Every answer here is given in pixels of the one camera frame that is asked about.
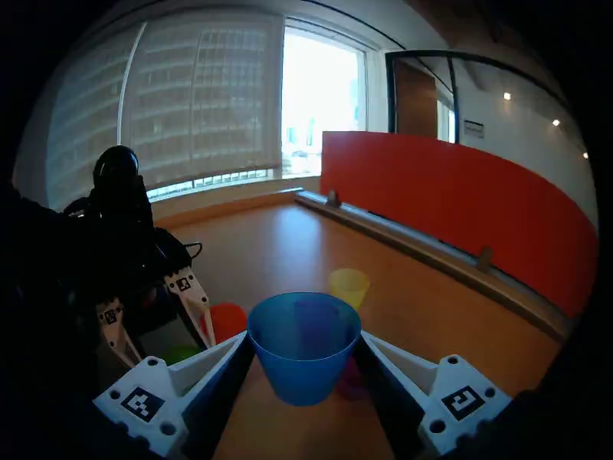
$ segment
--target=orange floor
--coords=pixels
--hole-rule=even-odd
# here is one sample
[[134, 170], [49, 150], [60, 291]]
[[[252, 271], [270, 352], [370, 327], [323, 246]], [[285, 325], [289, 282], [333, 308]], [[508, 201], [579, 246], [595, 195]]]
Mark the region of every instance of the orange floor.
[[[327, 291], [337, 268], [367, 273], [364, 330], [428, 360], [467, 359], [514, 396], [533, 388], [559, 345], [544, 333], [433, 268], [295, 204], [223, 215], [173, 228], [201, 241], [194, 272], [211, 302], [247, 313], [288, 291]], [[310, 408], [278, 400], [257, 357], [215, 453], [221, 458], [391, 458], [368, 401], [331, 395]]]

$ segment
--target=red wall panel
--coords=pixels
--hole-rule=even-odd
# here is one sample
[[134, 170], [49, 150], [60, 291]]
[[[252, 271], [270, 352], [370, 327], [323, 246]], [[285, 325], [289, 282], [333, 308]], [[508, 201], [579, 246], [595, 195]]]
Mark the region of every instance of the red wall panel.
[[591, 292], [598, 236], [542, 177], [470, 147], [419, 136], [324, 133], [321, 189], [492, 263], [569, 316]]

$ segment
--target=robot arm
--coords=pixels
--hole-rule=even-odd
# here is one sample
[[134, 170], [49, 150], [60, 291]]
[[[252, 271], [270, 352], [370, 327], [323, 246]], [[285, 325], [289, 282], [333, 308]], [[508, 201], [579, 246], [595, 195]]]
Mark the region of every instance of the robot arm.
[[[172, 366], [149, 356], [94, 404], [162, 457], [211, 458], [253, 356], [247, 332]], [[396, 458], [454, 451], [511, 400], [457, 355], [431, 363], [362, 332], [354, 357]]]

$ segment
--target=window blind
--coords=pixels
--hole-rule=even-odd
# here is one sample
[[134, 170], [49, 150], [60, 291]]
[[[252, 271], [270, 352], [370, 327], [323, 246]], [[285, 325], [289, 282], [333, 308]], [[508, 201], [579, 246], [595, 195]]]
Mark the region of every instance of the window blind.
[[148, 189], [280, 165], [281, 17], [194, 14], [147, 24], [121, 143]]
[[134, 28], [74, 60], [51, 113], [46, 159], [49, 206], [62, 209], [93, 186], [98, 156], [117, 142], [117, 113]]
[[280, 167], [283, 39], [280, 16], [191, 12], [75, 58], [51, 115], [49, 206], [87, 195], [117, 143], [134, 149], [148, 189]]

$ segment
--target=wooden baseboard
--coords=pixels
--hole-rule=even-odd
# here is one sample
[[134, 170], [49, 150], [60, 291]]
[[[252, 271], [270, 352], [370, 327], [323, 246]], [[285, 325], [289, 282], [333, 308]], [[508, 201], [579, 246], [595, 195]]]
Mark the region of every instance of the wooden baseboard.
[[154, 221], [156, 227], [171, 228], [188, 225], [205, 219], [213, 219], [220, 215], [232, 214], [244, 211], [245, 209], [260, 208], [262, 206], [279, 205], [281, 203], [291, 203], [297, 192], [301, 188], [280, 190], [279, 192], [265, 193], [250, 196], [249, 198], [237, 199], [231, 202], [219, 203], [189, 211], [178, 212], [177, 214], [159, 218]]

